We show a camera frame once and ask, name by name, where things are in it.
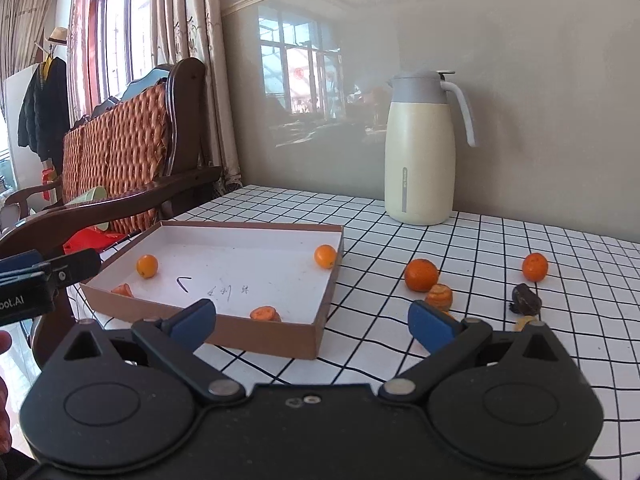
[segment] straw hat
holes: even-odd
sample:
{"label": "straw hat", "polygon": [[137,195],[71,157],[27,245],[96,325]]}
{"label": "straw hat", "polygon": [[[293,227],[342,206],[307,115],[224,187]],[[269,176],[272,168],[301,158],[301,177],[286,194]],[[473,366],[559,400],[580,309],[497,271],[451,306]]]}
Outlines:
{"label": "straw hat", "polygon": [[56,27],[53,32],[49,34],[47,41],[51,43],[57,43],[58,45],[66,45],[67,30],[65,27]]}

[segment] red plastic bag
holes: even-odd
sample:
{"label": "red plastic bag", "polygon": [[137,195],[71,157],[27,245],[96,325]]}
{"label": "red plastic bag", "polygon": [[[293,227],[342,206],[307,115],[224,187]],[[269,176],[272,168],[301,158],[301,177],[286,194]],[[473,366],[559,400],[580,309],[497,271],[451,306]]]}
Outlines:
{"label": "red plastic bag", "polygon": [[94,226],[85,227],[78,231],[64,245],[65,254],[77,253],[84,249],[95,249],[99,253],[114,243],[122,240],[126,235],[110,231],[100,231]]}

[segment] orange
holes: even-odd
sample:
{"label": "orange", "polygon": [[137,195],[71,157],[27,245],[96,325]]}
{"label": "orange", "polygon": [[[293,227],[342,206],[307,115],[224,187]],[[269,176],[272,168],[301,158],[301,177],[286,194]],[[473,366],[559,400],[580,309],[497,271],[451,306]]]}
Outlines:
{"label": "orange", "polygon": [[438,267],[429,260],[418,258],[406,266],[404,282],[415,292],[429,292],[431,287],[438,283],[439,275]]}
{"label": "orange", "polygon": [[249,317],[256,321],[282,321],[280,314],[278,314],[278,311],[272,306],[259,306],[258,308],[254,308],[249,314]]}
{"label": "orange", "polygon": [[337,253],[331,245],[321,245],[314,253],[314,260],[323,269],[331,269],[334,266]]}
{"label": "orange", "polygon": [[128,298],[133,298],[133,293],[131,292],[131,287],[129,283],[123,283],[122,285],[118,285],[116,288],[111,289],[113,294],[119,294],[121,296],[127,296]]}
{"label": "orange", "polygon": [[140,276],[148,280],[158,272],[158,260],[152,254],[140,256],[136,262],[136,270]]}
{"label": "orange", "polygon": [[522,273],[530,282],[541,282],[549,270],[549,262],[540,253],[531,253],[522,263]]}

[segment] sofa cushion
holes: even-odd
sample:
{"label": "sofa cushion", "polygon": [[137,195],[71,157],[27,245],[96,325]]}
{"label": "sofa cushion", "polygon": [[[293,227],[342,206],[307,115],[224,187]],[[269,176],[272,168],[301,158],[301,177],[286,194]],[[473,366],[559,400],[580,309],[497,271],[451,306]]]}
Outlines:
{"label": "sofa cushion", "polygon": [[78,181],[80,179],[83,137],[84,126],[80,126],[67,132],[63,139],[62,201],[65,204],[79,195]]}
{"label": "sofa cushion", "polygon": [[109,113],[92,119],[82,128],[82,153],[79,165],[78,189],[73,199],[92,187],[106,188],[107,166],[109,163],[112,119]]}
{"label": "sofa cushion", "polygon": [[[163,174],[170,142],[165,86],[160,82],[105,113],[113,121],[104,184],[109,197],[142,187]],[[148,229],[156,217],[152,209],[111,225],[129,234]]]}

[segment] white thermos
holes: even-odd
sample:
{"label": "white thermos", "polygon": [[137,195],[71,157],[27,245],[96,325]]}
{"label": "white thermos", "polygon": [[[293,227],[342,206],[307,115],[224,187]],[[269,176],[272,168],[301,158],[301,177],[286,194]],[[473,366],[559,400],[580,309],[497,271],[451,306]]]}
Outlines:
{"label": "white thermos", "polygon": [[393,99],[386,126],[385,208],[400,222],[434,225],[453,208],[456,143],[445,92],[458,99],[466,141],[476,145],[462,90],[444,80],[450,71],[420,70],[391,80]]}

